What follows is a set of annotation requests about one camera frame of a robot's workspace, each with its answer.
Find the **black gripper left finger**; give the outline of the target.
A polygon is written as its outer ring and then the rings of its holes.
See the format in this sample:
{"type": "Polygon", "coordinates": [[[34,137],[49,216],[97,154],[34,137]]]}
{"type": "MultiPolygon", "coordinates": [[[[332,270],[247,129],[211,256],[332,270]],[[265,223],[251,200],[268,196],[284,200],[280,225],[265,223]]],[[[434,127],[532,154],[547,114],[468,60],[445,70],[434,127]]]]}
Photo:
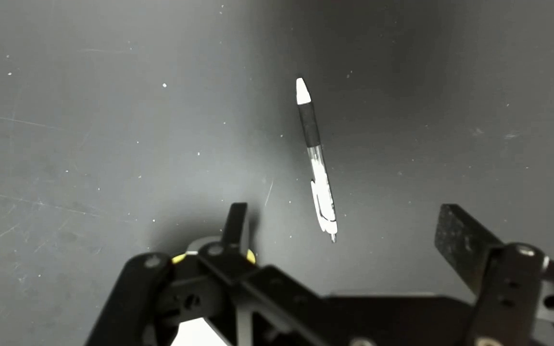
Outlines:
{"type": "Polygon", "coordinates": [[[222,237],[220,237],[220,243],[226,248],[232,248],[232,250],[243,248],[245,214],[247,214],[245,202],[234,202],[228,208],[224,227],[222,227],[222,237]]]}

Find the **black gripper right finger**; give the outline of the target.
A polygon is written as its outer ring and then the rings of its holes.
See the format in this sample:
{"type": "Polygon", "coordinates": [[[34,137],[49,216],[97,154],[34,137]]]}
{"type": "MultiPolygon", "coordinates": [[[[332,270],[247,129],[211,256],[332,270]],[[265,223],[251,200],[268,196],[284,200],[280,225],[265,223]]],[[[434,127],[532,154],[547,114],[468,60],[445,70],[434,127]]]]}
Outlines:
{"type": "Polygon", "coordinates": [[[461,206],[440,206],[434,248],[470,293],[480,289],[488,252],[499,246],[501,241],[461,206]]]}

